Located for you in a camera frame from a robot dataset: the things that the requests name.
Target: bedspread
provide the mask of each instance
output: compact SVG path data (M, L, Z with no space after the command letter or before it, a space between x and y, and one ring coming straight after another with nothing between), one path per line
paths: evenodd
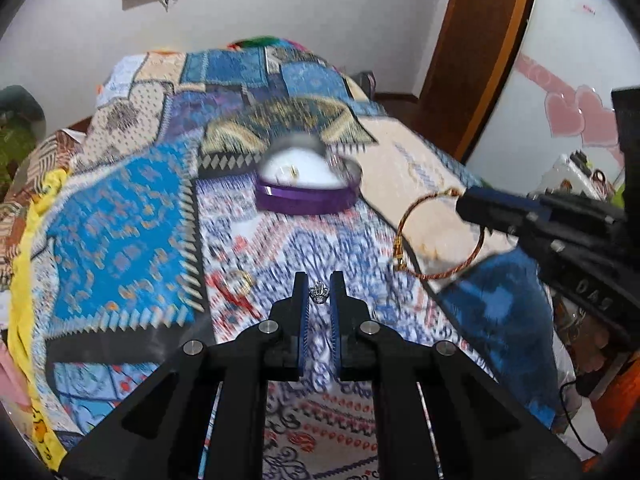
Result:
M255 165L291 131L358 161L362 195L352 209L256 211ZM30 211L12 284L28 293L14 293L9 347L29 383L30 437L52 468L181 343L225 342L265 319L299 270L325 283L343 270L348 293L381 322L422 344L453 341L550 423L553 331L535 265L493 234L479 260L502 259L432 283L438 302L393 272L407 206L478 182L299 45L125 58L71 168ZM404 234L412 266L435 270L465 259L479 231L445 199L416 210ZM235 269L254 279L242 301L220 286ZM522 330L500 328L509 324ZM327 304L310 303L309 330L302 380L268 389L263 475L370 478L378 460L370 384L336 380ZM532 362L532 352L543 357Z

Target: wooden door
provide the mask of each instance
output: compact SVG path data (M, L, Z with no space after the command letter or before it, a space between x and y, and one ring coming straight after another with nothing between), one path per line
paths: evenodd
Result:
M449 0L412 127L458 160L463 160L494 108L531 4L532 0Z

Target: brown door frame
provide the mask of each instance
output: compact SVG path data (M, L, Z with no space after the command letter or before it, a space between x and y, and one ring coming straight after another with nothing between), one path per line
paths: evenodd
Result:
M433 83L436 62L442 53L444 37L449 29L456 7L456 1L457 0L449 0L449 3L447 4L447 10L442 21L442 28L440 29L433 57L431 58L431 63L429 65L426 78L424 79L422 91L420 92L420 99L423 99L427 95L431 88L431 84ZM522 38L524 37L527 23L529 22L533 1L534 0L515 1L507 33L505 34L502 42L500 53L498 54L494 68L491 72L487 85L484 88L484 92L478 101L478 106L476 107L476 110L467 125L465 133L454 152L454 157L457 160L466 162L469 158L476 142L478 142L482 129L484 129L491 112L494 110L495 104L500 96L500 92L506 83L506 79L520 49L520 44L522 43Z

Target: striped fabric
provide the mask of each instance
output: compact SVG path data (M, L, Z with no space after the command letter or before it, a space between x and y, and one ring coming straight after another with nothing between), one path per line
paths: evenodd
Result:
M42 181L49 171L68 168L78 142L62 130L43 140L20 165L0 204L0 290L11 283L11 262L18 255L29 202L43 192Z

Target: bracelet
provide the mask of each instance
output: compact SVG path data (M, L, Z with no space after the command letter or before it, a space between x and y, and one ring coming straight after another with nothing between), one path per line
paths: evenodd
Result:
M402 229L404 228L404 224L406 220L409 218L409 215L414 211L414 209L418 207L422 202L426 202L427 200L431 200L433 198L438 198L441 196L459 197L461 195L462 195L462 192L459 189L455 187L450 187L449 189L444 191L439 191L436 193L431 193L428 195L421 196L418 200L416 200L409 206L409 209L406 210L406 212L404 213L404 215L400 220L400 223L398 224L398 230L396 231L396 238L394 238L393 264L394 264L395 271L406 272L407 274L410 274L415 278L418 278L419 280L442 280L444 278L448 278L449 276L454 275L457 272L460 272L460 270L466 269L471 264L471 262L476 258L476 256L478 256L478 253L482 248L482 244L484 243L483 227L480 228L480 236L478 237L478 244L476 245L476 248L473 250L471 255L458 266L452 267L451 269L445 270L444 272L438 272L436 274L420 274L418 272L415 272L414 270L411 270L407 266L404 258L402 257Z

